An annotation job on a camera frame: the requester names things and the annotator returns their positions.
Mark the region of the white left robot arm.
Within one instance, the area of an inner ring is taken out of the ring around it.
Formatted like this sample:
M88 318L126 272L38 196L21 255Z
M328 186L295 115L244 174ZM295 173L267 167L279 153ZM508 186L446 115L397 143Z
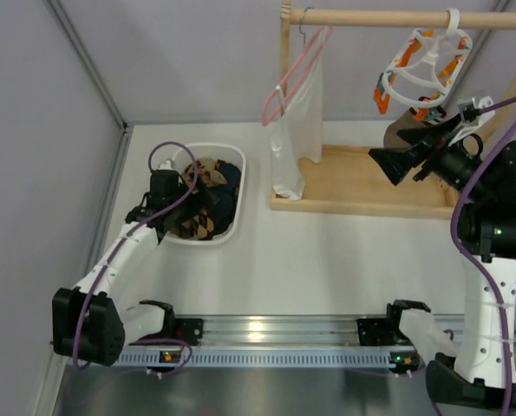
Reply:
M148 192L125 217L119 236L101 260L73 288L60 288L51 304L56 354L103 366L113 365L122 349L137 341L170 342L175 314L167 302L119 299L140 279L137 269L167 233L212 205L203 180L174 169L151 173Z

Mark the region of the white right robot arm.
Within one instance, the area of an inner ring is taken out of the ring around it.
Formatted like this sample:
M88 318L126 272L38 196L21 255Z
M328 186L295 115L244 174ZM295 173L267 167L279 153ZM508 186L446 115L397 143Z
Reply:
M516 411L516 140L484 155L465 148L474 136L459 117L438 125L397 121L369 154L394 185L435 175L460 194L450 234L473 265L462 341L436 331L423 303L404 304L398 328L423 355L434 403L505 415Z

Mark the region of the brown argyle sock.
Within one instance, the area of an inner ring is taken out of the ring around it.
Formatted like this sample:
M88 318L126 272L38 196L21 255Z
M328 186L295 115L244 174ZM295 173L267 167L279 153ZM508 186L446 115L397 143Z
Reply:
M208 210L201 211L171 231L176 237L196 240L211 240L215 232L215 222Z

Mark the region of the beige orange argyle sock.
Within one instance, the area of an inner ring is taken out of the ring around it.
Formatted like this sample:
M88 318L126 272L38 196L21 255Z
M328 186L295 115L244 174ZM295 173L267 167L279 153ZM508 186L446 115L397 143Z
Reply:
M207 188L221 188L228 184L223 170L226 162L222 159L200 158L196 160L198 168L197 185L193 193L197 193L204 185Z

